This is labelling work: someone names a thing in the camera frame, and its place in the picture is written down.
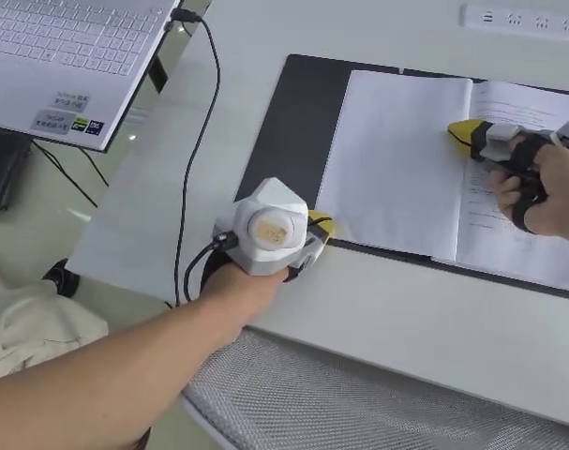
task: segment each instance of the hand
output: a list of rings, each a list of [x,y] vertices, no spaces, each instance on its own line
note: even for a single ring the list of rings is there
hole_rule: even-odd
[[[269,308],[287,276],[288,269],[284,269],[272,276],[251,277],[237,265],[226,264],[207,280],[201,300],[219,302],[243,327]]]
[[[517,145],[522,139],[512,144]],[[545,145],[538,151],[534,162],[540,168],[540,178],[548,199],[527,211],[526,226],[533,233],[556,235],[569,240],[569,150]],[[510,218],[520,198],[519,178],[507,177],[504,172],[495,170],[490,174],[490,185],[500,209]]]

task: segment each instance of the desk surface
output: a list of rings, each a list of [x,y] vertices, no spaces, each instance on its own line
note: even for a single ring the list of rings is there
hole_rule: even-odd
[[[289,53],[569,89],[569,44],[462,29],[460,4],[215,0],[205,19],[222,90],[190,177],[183,265],[233,199]],[[553,7],[569,12],[569,1]],[[72,270],[173,299],[182,178],[214,86],[199,29],[76,247]],[[569,423],[567,299],[328,248],[256,324]]]

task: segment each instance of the gray mesh chair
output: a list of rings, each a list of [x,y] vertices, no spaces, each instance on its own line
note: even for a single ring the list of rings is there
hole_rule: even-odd
[[[569,450],[569,427],[255,331],[184,395],[224,448]]]

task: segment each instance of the white paper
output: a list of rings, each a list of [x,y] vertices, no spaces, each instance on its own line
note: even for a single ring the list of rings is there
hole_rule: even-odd
[[[337,238],[453,260],[465,161],[449,139],[472,81],[355,71],[317,209]]]
[[[569,96],[504,82],[473,88],[472,116],[528,128],[556,129],[569,120]],[[512,278],[569,289],[569,242],[522,232],[501,213],[487,173],[466,167],[461,196],[457,262]]]

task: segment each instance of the white laptop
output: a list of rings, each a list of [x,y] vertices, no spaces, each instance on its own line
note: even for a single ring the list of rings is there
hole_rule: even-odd
[[[0,128],[106,151],[180,0],[0,0]]]

